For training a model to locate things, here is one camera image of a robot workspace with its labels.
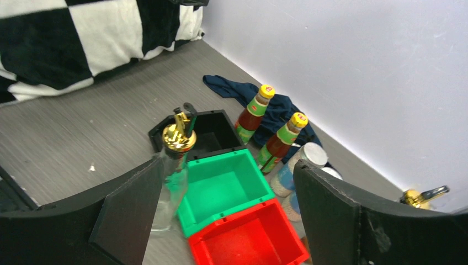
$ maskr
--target green box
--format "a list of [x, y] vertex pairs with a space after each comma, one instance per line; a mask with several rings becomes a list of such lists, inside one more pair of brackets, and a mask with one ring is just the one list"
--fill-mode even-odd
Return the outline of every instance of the green box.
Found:
[[274, 198], [248, 149], [190, 161], [188, 182], [177, 210], [186, 237], [224, 216]]

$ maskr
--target red box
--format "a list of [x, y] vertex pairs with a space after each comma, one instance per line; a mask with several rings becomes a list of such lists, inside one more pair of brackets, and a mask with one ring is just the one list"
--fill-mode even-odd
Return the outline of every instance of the red box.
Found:
[[299, 265], [309, 257], [276, 198], [219, 219], [188, 242], [199, 265]]

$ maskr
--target bottle pourer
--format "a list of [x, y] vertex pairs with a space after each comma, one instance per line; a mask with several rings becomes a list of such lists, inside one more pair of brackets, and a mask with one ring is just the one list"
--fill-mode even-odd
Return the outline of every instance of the bottle pourer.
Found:
[[193, 131], [197, 112], [190, 103], [184, 103], [190, 119], [180, 108], [174, 110], [175, 124], [168, 125], [162, 132], [164, 145], [175, 152], [187, 152], [195, 145], [196, 133]]
[[450, 188], [446, 185], [431, 189], [426, 192], [420, 193], [417, 190], [409, 189], [403, 192], [403, 196], [400, 198], [400, 203], [408, 204], [410, 206], [421, 208], [425, 210], [430, 209], [429, 201], [449, 192]]

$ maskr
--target black and white checkered blanket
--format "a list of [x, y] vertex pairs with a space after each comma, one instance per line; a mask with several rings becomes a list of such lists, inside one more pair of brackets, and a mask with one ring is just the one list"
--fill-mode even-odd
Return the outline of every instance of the black and white checkered blanket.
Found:
[[0, 0], [0, 106], [71, 92], [198, 40], [202, 9], [168, 0]]

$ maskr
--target blue label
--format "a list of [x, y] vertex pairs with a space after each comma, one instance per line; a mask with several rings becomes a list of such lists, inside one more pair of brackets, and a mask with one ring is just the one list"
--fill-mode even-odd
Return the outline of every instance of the blue label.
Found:
[[299, 202], [297, 201], [297, 195], [295, 191], [291, 193], [290, 203], [291, 203], [292, 209], [296, 213], [301, 214], [301, 210], [299, 210]]
[[285, 164], [278, 172], [278, 180], [284, 188], [294, 190], [293, 173], [289, 170], [288, 164]]

